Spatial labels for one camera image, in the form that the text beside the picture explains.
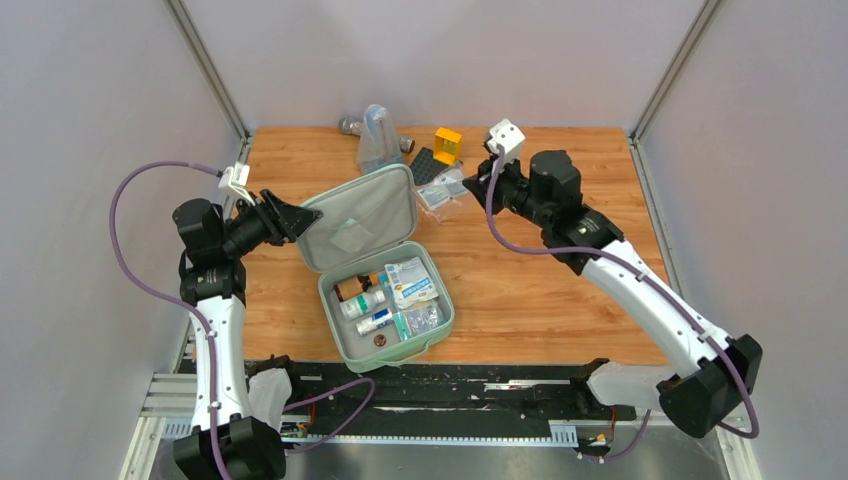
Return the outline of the clear bag of pads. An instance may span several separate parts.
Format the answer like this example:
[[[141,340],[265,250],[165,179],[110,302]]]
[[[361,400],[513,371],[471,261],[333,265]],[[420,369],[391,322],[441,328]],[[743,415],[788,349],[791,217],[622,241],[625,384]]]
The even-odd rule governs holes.
[[[417,186],[415,193],[423,212],[436,222],[458,213],[470,197],[463,185],[465,175],[458,168],[446,169],[431,182]]]

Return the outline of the brown bottle orange cap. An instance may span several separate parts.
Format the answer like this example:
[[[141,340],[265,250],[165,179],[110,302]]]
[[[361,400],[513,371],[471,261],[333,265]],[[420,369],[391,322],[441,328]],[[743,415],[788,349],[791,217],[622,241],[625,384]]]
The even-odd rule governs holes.
[[[368,292],[380,283],[377,272],[354,275],[339,281],[333,286],[333,291],[339,302],[350,300],[362,293]]]

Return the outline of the white bottle green label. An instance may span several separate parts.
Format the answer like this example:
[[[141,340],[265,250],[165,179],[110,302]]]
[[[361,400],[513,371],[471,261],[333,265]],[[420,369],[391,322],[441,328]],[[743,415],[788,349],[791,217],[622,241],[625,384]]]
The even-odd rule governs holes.
[[[346,320],[356,320],[370,312],[373,312],[384,301],[385,293],[382,289],[373,292],[364,292],[340,304],[341,313]]]

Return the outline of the mint green medicine kit case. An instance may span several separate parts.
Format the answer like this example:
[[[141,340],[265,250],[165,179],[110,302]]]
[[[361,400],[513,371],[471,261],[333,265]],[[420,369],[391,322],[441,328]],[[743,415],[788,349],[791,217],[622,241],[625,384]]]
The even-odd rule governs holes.
[[[455,307],[438,268],[425,247],[412,241],[418,226],[418,208],[411,170],[394,164],[360,176],[304,202],[321,210],[323,218],[297,240],[306,265],[319,275],[318,293],[337,349],[349,370],[365,373],[381,367],[399,367],[428,352],[452,332]],[[360,222],[374,238],[357,253],[347,253],[329,242],[349,219]],[[384,273],[384,266],[420,257],[438,290],[443,322],[430,332],[407,341],[399,339],[395,323],[362,337],[356,320],[343,318],[333,286],[354,275]]]

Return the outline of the white blue cotton packet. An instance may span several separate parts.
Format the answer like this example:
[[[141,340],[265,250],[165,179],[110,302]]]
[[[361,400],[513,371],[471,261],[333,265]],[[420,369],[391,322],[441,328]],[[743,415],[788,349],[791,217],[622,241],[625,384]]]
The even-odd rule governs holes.
[[[384,271],[393,301],[400,309],[438,297],[433,278],[420,257],[386,264]]]

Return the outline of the small blue white bottle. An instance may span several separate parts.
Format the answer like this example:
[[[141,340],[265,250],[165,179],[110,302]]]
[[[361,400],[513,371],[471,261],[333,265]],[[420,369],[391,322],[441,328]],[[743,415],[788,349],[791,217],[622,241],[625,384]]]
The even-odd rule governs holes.
[[[366,336],[371,332],[377,331],[394,322],[395,313],[391,309],[383,309],[375,312],[373,315],[364,317],[355,324],[356,332],[359,336]]]

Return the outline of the teal header plastic packet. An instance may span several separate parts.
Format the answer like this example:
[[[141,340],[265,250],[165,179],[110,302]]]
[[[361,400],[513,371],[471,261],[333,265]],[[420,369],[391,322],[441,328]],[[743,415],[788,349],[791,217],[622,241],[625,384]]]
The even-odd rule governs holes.
[[[399,339],[407,341],[440,326],[443,322],[443,314],[438,302],[433,299],[416,303],[410,308],[395,313],[393,320]]]

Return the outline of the white gauze packet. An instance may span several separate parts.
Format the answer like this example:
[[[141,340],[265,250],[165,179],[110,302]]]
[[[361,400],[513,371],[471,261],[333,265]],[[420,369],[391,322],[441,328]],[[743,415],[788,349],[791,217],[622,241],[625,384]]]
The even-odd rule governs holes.
[[[334,231],[329,242],[344,252],[357,253],[368,246],[373,238],[373,233],[360,222],[349,219]]]

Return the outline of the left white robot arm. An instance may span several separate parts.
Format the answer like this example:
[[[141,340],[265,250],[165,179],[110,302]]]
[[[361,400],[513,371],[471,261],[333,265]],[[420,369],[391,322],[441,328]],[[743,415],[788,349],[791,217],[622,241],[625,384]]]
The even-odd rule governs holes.
[[[281,479],[286,472],[280,416],[306,400],[304,383],[290,376],[288,357],[273,357],[247,374],[243,332],[247,275],[243,256],[263,243],[296,242],[323,216],[264,189],[223,208],[196,198],[172,219],[184,244],[180,299],[196,335],[197,394],[191,432],[174,443],[173,458],[189,479]]]

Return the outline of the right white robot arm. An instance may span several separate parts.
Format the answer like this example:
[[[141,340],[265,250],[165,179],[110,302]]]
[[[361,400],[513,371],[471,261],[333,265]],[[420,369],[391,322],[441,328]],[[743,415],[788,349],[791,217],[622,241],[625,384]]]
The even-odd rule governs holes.
[[[665,367],[622,365],[596,359],[585,365],[571,390],[584,417],[609,406],[660,410],[681,431],[702,438],[715,427],[754,439],[760,434],[751,394],[763,356],[750,335],[732,337],[712,324],[657,276],[604,214],[583,200],[581,173],[564,150],[535,154],[527,175],[517,160],[492,155],[463,186],[486,213],[488,227],[505,248],[494,216],[508,210],[540,229],[541,255],[551,255],[603,290],[659,347]]]

